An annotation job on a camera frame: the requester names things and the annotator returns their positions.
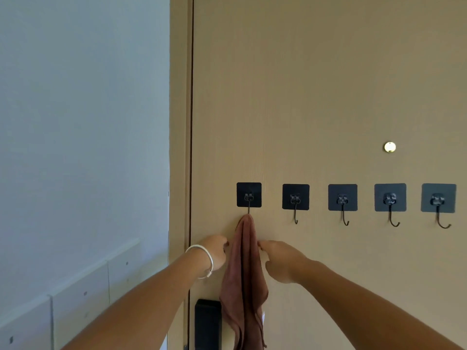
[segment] forearm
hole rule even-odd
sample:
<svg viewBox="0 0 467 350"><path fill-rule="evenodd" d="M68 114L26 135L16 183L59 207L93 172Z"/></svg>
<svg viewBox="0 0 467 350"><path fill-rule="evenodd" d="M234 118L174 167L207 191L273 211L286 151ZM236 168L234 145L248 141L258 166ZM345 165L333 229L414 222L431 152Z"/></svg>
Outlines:
<svg viewBox="0 0 467 350"><path fill-rule="evenodd" d="M190 250L115 302L64 350L159 349L180 304L207 264L204 251Z"/></svg>
<svg viewBox="0 0 467 350"><path fill-rule="evenodd" d="M307 260L297 281L312 294L357 350L461 349L371 291Z"/></svg>

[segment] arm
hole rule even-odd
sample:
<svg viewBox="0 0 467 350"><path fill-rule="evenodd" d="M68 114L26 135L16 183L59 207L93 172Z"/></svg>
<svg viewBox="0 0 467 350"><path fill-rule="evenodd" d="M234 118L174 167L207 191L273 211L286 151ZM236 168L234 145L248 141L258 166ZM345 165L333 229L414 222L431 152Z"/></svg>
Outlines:
<svg viewBox="0 0 467 350"><path fill-rule="evenodd" d="M307 259L288 244L260 241L259 245L269 255L269 275L307 289L357 350L462 350L399 307Z"/></svg>
<svg viewBox="0 0 467 350"><path fill-rule="evenodd" d="M224 236L200 243L211 254L214 270L225 263L226 243ZM115 302L63 350L159 349L190 287L210 269L206 252L190 249Z"/></svg>

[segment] hand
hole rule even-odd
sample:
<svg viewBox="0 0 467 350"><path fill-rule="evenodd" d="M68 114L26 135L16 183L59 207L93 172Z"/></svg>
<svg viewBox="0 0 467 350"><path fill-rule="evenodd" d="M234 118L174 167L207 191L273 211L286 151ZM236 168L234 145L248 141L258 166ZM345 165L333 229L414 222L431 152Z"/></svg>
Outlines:
<svg viewBox="0 0 467 350"><path fill-rule="evenodd" d="M284 284L298 282L300 267L308 260L303 253L279 241L259 241L258 245L269 256L266 270L272 278Z"/></svg>
<svg viewBox="0 0 467 350"><path fill-rule="evenodd" d="M214 262L213 271L220 269L220 267L224 265L225 259L226 259L225 252L224 252L224 246L228 245L227 238L221 235L213 235L213 236L206 237L199 244L205 247L209 251L209 254L211 254L211 258L213 258L213 262ZM208 263L207 270L211 270L211 261L209 260L209 257L207 256L207 254L204 251L202 252L206 256L206 259L207 259L207 263Z"/></svg>

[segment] bracelet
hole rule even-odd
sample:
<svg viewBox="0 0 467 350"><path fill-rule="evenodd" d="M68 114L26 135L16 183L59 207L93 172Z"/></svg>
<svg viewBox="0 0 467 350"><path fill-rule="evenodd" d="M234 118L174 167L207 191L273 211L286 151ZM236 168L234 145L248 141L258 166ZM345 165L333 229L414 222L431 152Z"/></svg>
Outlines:
<svg viewBox="0 0 467 350"><path fill-rule="evenodd" d="M188 247L188 249L185 251L185 253L188 252L191 248L201 248L203 251L206 252L207 256L209 257L209 260L211 261L211 270L207 273L206 276L204 276L202 278L198 278L198 279L206 279L206 278L210 277L211 274L213 273L213 269L214 269L213 257L211 257L211 254L209 254L207 249L205 247L203 247L202 245L192 245L192 246Z"/></svg>

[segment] hand towel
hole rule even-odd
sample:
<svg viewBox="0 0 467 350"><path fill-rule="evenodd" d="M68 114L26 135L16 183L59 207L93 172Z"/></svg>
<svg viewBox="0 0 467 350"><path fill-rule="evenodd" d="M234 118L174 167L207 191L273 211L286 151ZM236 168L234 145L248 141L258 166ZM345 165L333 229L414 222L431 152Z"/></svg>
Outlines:
<svg viewBox="0 0 467 350"><path fill-rule="evenodd" d="M220 290L222 317L235 332L234 350L266 347L261 306L267 298L253 217L246 214L235 230Z"/></svg>

